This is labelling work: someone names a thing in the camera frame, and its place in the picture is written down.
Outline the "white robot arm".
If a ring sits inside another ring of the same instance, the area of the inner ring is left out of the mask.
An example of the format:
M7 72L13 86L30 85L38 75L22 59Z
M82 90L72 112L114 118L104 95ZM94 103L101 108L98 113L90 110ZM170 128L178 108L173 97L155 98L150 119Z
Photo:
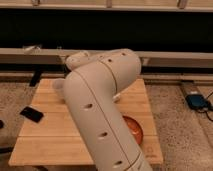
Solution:
M119 49L66 65L64 100L98 171L153 171L113 102L140 74L138 55Z

